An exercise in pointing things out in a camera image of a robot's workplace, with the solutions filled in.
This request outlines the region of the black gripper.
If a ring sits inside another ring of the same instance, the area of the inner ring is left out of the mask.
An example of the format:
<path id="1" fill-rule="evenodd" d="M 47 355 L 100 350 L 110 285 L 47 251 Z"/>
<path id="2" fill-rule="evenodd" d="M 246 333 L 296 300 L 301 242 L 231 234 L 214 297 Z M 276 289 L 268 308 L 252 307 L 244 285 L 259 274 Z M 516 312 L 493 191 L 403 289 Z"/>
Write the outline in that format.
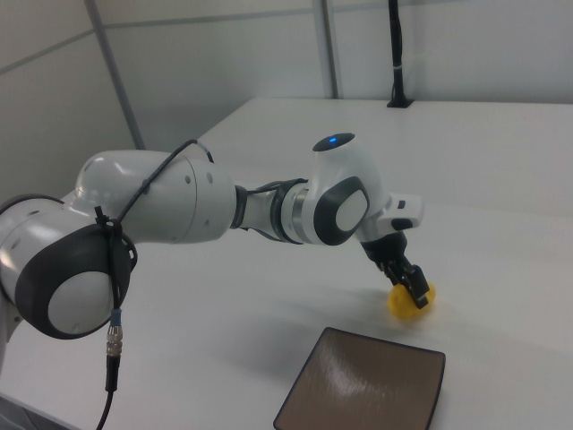
<path id="1" fill-rule="evenodd" d="M 385 271 L 393 285 L 401 284 L 417 309 L 429 304 L 427 294 L 429 284 L 418 265 L 409 263 L 405 256 L 407 239 L 403 232 L 388 234 L 377 240 L 362 242 L 366 256 L 381 270 Z"/>

